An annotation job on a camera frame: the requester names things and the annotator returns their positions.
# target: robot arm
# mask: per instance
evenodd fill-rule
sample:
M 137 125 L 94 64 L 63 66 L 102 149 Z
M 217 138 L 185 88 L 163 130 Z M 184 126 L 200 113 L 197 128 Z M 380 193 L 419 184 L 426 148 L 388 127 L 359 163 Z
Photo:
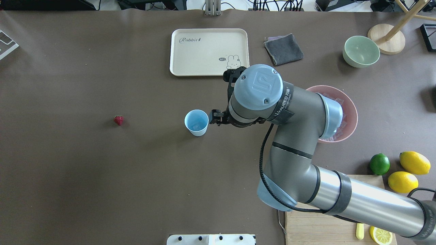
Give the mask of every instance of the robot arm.
M 228 107 L 224 112 L 213 110 L 211 124 L 279 125 L 258 187 L 263 202 L 282 211 L 302 202 L 416 244 L 436 244 L 435 201 L 404 197 L 311 163 L 317 140 L 333 136 L 341 123 L 337 102 L 282 81 L 267 65 L 228 70 L 224 77 L 229 82 Z

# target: wooden cutting board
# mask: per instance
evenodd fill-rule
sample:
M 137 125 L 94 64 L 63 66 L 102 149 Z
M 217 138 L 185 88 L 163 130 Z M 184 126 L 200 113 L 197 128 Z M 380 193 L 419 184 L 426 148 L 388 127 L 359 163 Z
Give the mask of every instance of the wooden cutting board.
M 385 188 L 381 176 L 349 175 L 350 178 Z M 299 208 L 314 208 L 299 203 Z M 356 238 L 356 224 L 343 221 L 325 214 L 286 212 L 286 244 L 287 245 L 376 245 L 369 234 L 369 225 L 364 225 L 365 236 Z M 392 245 L 397 244 L 395 234 Z

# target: green bowl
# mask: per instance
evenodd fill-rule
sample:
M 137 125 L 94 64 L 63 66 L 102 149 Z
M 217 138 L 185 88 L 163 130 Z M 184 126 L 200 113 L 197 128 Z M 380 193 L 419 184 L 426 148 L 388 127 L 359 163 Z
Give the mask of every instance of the green bowl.
M 380 50 L 373 40 L 363 36 L 352 36 L 345 42 L 342 56 L 349 65 L 363 68 L 377 62 Z

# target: light blue plastic cover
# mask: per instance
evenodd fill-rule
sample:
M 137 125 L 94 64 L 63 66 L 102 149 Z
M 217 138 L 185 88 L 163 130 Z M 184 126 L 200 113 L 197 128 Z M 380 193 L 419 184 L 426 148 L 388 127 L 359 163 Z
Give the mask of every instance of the light blue plastic cover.
M 271 66 L 257 64 L 248 67 L 235 83 L 234 95 L 247 109 L 260 111 L 275 105 L 283 92 L 280 74 Z
M 326 111 L 326 126 L 320 139 L 328 139 L 336 134 L 337 128 L 341 125 L 343 114 L 342 106 L 338 102 L 329 99 L 320 93 L 317 94 L 321 96 Z
M 269 185 L 269 188 L 278 198 L 282 199 L 284 202 L 286 202 L 289 205 L 292 206 L 297 205 L 297 202 L 292 197 L 290 197 L 285 191 L 283 191 L 282 188 L 276 185 L 270 178 L 268 178 L 268 176 L 266 175 L 263 176 L 265 177 L 265 180 Z M 268 206 L 271 206 L 280 211 L 285 211 L 285 212 L 292 211 L 292 209 L 285 207 L 271 196 L 271 194 L 268 192 L 265 185 L 263 184 L 262 180 L 259 181 L 259 186 L 257 187 L 257 196 Z

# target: pink bowl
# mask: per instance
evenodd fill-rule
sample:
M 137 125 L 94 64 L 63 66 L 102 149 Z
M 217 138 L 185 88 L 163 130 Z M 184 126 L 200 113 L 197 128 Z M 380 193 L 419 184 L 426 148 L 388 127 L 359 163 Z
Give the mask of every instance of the pink bowl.
M 320 143 L 334 143 L 340 142 L 342 140 L 350 137 L 357 127 L 358 115 L 357 109 L 353 101 L 341 90 L 327 86 L 327 85 L 317 85 L 306 89 L 314 93 L 320 93 L 325 97 L 332 100 L 336 100 L 342 106 L 342 111 L 344 112 L 344 117 L 342 118 L 341 126 L 337 129 L 337 132 L 333 137 L 329 139 L 318 139 Z

